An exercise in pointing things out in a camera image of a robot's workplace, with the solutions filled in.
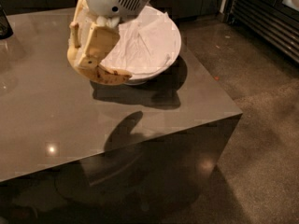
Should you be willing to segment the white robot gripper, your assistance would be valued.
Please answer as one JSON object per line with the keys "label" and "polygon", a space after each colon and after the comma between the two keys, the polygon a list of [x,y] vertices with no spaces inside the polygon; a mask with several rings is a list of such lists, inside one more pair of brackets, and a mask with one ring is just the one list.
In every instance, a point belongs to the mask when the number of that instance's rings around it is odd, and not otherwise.
{"label": "white robot gripper", "polygon": [[93,14],[135,19],[150,0],[78,0],[71,21],[71,44],[83,48],[77,67],[92,69],[114,49],[120,39],[115,29],[93,22]]}

